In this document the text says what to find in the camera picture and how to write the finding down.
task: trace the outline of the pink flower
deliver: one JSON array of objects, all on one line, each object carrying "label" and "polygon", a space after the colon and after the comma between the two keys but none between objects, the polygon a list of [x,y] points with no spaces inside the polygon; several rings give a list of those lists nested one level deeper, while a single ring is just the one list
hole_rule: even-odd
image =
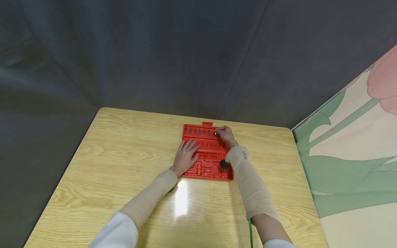
[{"label": "pink flower", "polygon": [[367,85],[368,95],[381,99],[381,107],[397,115],[397,45],[375,63]]}]

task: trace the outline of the red plastic tray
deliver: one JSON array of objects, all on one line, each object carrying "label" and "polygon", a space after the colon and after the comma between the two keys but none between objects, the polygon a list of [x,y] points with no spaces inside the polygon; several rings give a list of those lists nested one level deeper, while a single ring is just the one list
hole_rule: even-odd
[{"label": "red plastic tray", "polygon": [[211,122],[203,122],[202,125],[183,125],[182,140],[196,139],[201,147],[197,150],[199,157],[197,162],[182,176],[231,181],[234,179],[231,165],[223,169],[219,162],[225,159],[229,148],[224,141],[215,135],[216,127]]}]

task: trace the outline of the white shirt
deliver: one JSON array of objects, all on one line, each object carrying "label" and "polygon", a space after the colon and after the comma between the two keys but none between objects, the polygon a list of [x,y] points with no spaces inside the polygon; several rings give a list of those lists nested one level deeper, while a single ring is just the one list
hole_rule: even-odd
[{"label": "white shirt", "polygon": [[[138,229],[127,215],[116,212],[94,238],[89,248],[131,248],[138,242]],[[272,239],[263,248],[296,248],[295,245],[281,239]]]}]

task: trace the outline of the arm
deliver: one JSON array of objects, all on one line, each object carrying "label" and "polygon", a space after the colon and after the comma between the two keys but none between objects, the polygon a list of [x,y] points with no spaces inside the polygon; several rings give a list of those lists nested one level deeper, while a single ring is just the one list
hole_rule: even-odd
[{"label": "arm", "polygon": [[185,173],[199,158],[193,157],[200,145],[196,140],[182,141],[174,164],[161,172],[154,181],[132,198],[102,228],[89,247],[135,247],[138,229],[152,213],[156,204],[175,186],[178,177]]},{"label": "arm", "polygon": [[266,184],[250,162],[247,149],[239,146],[229,127],[219,127],[215,132],[230,148],[225,160],[233,167],[247,213],[247,219],[251,219],[255,225],[262,244],[275,239],[292,243],[281,224],[276,206]]}]

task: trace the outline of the wood grain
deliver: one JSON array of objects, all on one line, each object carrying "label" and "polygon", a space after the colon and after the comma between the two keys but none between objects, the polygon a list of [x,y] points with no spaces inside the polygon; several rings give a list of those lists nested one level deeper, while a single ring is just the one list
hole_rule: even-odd
[{"label": "wood grain", "polygon": [[[183,124],[228,125],[267,183],[298,247],[326,247],[290,130],[102,108],[25,247],[86,247],[133,196],[173,163]],[[261,247],[254,229],[255,247]],[[180,178],[139,230],[138,247],[249,247],[236,181]]]}]

